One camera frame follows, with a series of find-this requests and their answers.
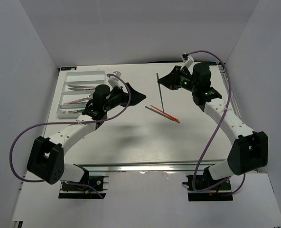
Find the pink handled spoon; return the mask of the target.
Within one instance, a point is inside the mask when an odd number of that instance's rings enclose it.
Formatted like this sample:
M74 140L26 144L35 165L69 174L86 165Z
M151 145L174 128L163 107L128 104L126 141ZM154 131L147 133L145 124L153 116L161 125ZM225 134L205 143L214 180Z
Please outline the pink handled spoon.
M80 99L77 99L77 100L73 100L73 101L70 101L70 102L67 102L67 103L64 103L65 105L70 105L70 104L76 104L76 103L79 103L79 102L83 102L83 101L89 101L91 99L91 95L87 96L87 97L84 97L84 98L80 98Z

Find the green handled fork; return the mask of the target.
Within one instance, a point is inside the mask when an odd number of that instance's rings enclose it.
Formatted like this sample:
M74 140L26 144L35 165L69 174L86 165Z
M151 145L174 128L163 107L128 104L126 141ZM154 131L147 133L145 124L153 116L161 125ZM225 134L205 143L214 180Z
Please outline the green handled fork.
M69 111L66 111L66 110L60 110L59 113L60 114L80 114L83 112L83 109L79 109L79 110L69 110Z

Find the green handled spoon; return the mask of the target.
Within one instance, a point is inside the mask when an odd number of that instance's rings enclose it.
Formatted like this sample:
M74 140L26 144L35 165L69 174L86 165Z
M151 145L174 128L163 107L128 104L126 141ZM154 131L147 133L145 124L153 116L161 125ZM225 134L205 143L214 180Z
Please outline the green handled spoon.
M87 104L88 103L88 100L86 100L86 101L81 101L81 102L75 102L75 103L65 103L65 105L67 104L67 105L85 105L85 104Z

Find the pink handled knife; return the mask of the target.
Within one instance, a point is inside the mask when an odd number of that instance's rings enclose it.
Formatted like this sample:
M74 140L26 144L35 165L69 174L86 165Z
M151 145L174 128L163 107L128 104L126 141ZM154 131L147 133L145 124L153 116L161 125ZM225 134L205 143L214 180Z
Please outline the pink handled knife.
M91 86L91 85L68 85L68 87L75 87L75 88L96 88L96 86Z

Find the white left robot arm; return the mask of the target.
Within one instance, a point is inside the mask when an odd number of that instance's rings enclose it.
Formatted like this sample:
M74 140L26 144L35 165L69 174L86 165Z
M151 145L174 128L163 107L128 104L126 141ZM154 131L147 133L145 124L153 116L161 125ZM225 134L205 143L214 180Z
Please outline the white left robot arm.
M85 189L89 184L88 170L65 163L64 156L77 142L103 124L108 111L118 106L134 106L146 99L144 94L134 90L129 83L126 86L127 92L118 86L110 88L98 85L74 124L50 137L40 136L34 141L27 170L49 184L70 181L78 189Z

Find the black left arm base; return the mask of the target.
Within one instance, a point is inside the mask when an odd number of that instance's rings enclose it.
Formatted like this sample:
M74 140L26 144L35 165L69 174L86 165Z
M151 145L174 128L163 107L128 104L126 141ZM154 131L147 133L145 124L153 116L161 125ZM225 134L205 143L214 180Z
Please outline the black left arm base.
M88 182L82 186L61 182L58 194L59 199L77 200L102 200L106 196L109 184L109 176L90 175Z

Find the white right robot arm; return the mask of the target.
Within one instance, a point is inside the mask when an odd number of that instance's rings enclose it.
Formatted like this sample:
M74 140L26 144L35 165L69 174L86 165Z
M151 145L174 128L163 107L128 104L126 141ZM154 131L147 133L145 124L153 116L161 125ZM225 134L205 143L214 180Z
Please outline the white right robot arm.
M233 175L239 176L267 165L268 136L248 127L228 108L221 94L211 86L207 63L195 64L192 72L185 66L175 66L168 75L158 79L158 83L170 90L183 88L190 91L194 103L217 123L217 129L225 133L232 145L227 159L204 168L199 188L196 181L192 181L193 190L215 189Z

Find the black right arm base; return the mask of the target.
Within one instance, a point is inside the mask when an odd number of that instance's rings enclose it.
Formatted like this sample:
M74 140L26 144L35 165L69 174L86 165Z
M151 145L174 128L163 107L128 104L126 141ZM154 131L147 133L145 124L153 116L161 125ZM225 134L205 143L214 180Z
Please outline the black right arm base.
M183 187L187 189L188 201L190 202L217 202L217 201L233 201L232 188L229 180L206 191L202 189L208 188L203 175L197 175L195 178L195 191L192 187L193 175L186 176L186 181L182 182Z

